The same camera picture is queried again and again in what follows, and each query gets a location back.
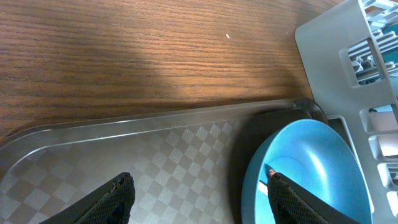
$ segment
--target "blue bowl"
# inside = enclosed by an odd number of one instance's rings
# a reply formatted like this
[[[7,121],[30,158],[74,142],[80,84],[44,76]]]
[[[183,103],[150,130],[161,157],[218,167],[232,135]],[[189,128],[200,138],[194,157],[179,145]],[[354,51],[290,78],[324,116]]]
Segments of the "blue bowl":
[[[275,223],[268,196],[258,190],[260,180],[268,183],[266,166],[353,220],[372,223],[359,165],[344,140],[326,124],[313,119],[298,120],[261,144],[244,177],[243,224]]]

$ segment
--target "diamond textured surface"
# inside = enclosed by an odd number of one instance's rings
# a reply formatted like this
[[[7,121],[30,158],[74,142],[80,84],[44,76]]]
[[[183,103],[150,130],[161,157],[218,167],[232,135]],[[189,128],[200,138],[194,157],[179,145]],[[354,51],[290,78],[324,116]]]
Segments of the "diamond textured surface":
[[[217,121],[39,150],[2,181],[0,220],[41,222],[129,172],[136,187],[130,223],[230,223],[226,169],[238,123]]]

